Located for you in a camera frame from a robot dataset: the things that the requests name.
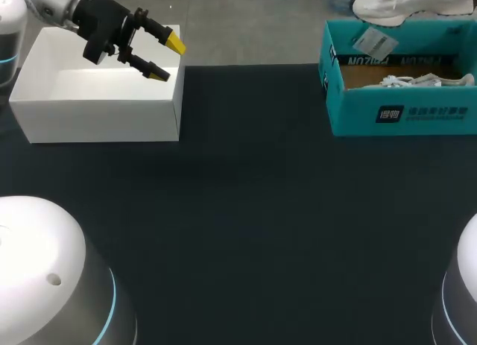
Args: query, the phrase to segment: black table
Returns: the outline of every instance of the black table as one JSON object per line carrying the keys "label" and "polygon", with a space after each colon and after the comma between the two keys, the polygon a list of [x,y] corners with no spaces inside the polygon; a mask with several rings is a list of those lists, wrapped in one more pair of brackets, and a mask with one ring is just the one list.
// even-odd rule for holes
{"label": "black table", "polygon": [[0,196],[67,209],[148,344],[432,344],[477,212],[476,137],[332,136],[317,66],[186,71],[181,142],[29,145],[0,109]]}

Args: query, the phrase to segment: shoe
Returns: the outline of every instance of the shoe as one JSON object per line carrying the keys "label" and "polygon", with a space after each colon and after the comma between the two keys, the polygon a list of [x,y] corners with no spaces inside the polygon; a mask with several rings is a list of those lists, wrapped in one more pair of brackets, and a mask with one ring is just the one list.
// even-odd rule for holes
{"label": "shoe", "polygon": [[474,4],[473,0],[351,0],[351,8],[363,21],[397,27],[420,11],[446,16],[472,14]]}
{"label": "shoe", "polygon": [[365,88],[387,87],[420,87],[420,86],[475,86],[476,80],[472,74],[463,76],[461,79],[444,79],[437,75],[429,73],[419,78],[413,77],[396,77],[388,75],[382,82],[375,86],[366,86]]}

